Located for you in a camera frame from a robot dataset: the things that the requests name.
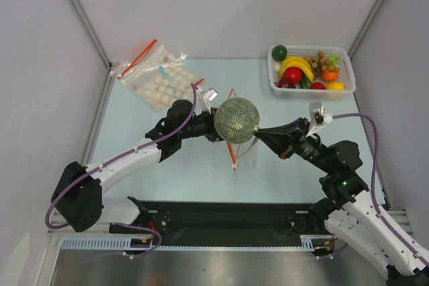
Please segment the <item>green netted melon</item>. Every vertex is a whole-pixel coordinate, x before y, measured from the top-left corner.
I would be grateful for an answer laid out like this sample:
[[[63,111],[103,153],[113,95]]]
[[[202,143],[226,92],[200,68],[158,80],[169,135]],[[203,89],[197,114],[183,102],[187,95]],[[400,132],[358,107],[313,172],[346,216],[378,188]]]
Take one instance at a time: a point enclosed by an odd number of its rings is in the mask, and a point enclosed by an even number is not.
[[[214,127],[224,141],[233,144],[248,142],[260,122],[257,107],[246,98],[226,100],[214,114]]]

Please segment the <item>clear zip bag red zipper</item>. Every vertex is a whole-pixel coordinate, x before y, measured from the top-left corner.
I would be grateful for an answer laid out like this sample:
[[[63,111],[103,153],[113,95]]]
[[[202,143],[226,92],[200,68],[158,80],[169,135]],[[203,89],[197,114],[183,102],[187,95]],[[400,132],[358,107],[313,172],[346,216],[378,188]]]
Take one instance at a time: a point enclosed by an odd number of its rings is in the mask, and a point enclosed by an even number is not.
[[[223,139],[227,142],[232,169],[237,171],[238,160],[257,143],[254,132],[260,122],[259,111],[250,100],[239,97],[231,87],[221,112]]]

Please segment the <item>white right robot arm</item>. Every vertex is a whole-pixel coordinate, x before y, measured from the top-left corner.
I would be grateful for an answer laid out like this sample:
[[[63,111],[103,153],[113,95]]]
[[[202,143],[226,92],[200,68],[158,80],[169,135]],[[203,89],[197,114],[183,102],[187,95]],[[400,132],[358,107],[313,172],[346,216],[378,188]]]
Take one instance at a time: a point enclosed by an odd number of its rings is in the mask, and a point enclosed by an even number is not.
[[[255,136],[279,158],[299,155],[326,173],[319,180],[326,197],[309,216],[313,231],[342,239],[381,273],[387,285],[428,284],[428,250],[377,203],[357,174],[363,162],[356,143],[340,141],[327,147],[310,133],[310,123],[303,118],[259,129]]]

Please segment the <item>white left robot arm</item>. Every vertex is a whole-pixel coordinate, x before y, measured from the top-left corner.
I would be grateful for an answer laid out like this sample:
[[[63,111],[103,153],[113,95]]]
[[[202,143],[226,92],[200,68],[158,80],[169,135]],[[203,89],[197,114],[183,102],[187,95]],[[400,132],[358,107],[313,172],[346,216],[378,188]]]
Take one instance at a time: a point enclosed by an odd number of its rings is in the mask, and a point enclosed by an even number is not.
[[[195,105],[188,100],[177,100],[164,118],[145,134],[144,139],[106,161],[81,165],[69,163],[62,172],[51,197],[45,223],[52,230],[71,227],[83,232],[101,217],[105,207],[104,194],[135,172],[161,163],[182,147],[182,141],[205,137],[219,142],[215,130],[215,108],[194,112]]]

